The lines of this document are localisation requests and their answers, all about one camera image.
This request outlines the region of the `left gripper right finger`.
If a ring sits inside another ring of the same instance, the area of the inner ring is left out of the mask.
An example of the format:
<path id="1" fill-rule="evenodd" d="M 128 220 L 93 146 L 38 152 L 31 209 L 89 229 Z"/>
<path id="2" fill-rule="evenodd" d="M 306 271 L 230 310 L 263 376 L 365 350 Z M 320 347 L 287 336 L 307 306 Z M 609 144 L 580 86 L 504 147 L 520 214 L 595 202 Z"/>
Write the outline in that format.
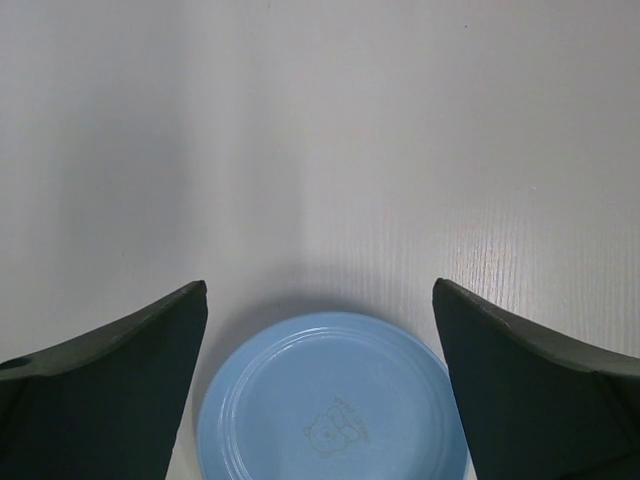
<path id="1" fill-rule="evenodd" d="M 639 361 L 445 279 L 432 304 L 480 479 L 636 479 Z"/>

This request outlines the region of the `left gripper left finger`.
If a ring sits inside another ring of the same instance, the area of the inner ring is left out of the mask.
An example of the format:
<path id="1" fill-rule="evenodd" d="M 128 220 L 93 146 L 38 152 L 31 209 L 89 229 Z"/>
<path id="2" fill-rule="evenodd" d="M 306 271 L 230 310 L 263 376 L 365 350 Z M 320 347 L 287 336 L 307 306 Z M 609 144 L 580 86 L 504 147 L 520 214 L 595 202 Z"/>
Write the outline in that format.
<path id="1" fill-rule="evenodd" d="M 207 324 L 193 281 L 1 365 L 4 479 L 163 479 Z"/>

